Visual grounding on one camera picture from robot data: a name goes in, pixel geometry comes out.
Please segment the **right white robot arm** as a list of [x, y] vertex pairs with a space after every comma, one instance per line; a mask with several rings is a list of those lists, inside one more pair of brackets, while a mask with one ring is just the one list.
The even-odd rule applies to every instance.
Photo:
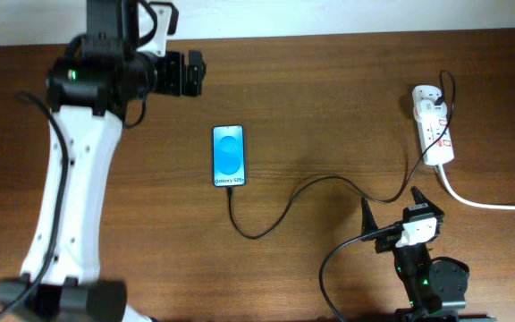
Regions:
[[403, 209], [402, 219], [378, 227], [368, 201], [361, 200], [364, 242], [375, 243], [377, 254], [391, 252], [396, 275], [403, 283], [410, 307], [397, 309], [399, 321], [492, 321], [487, 315], [466, 315], [465, 293], [470, 269], [449, 257], [430, 256], [427, 244], [440, 235], [444, 212], [416, 187], [415, 204]]

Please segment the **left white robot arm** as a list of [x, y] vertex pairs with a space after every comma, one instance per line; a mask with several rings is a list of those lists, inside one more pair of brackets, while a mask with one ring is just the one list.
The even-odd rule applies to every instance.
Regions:
[[0, 281], [0, 315], [25, 321], [141, 321], [122, 281], [100, 278], [106, 183], [127, 107], [152, 94], [197, 97], [200, 52], [170, 51], [179, 12], [169, 1], [90, 1], [87, 28], [46, 77], [46, 97], [22, 91], [50, 128], [38, 224], [20, 275]]

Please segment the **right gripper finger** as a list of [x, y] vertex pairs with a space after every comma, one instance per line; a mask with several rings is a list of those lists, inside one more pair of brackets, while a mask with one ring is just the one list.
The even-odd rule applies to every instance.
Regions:
[[376, 220], [372, 214], [368, 201], [365, 198], [361, 199], [361, 212], [362, 212], [362, 223], [361, 223], [361, 234], [368, 235], [376, 232], [378, 226]]
[[434, 204], [425, 197], [420, 189], [416, 186], [412, 186], [410, 188], [410, 192], [412, 194], [412, 198], [414, 199], [416, 206], [422, 206], [425, 208], [431, 208]]

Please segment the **blue Galaxy smartphone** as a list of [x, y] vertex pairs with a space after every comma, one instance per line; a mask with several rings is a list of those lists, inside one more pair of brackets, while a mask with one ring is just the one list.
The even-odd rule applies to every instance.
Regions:
[[241, 125], [216, 126], [213, 140], [213, 183], [215, 187], [246, 183], [244, 131]]

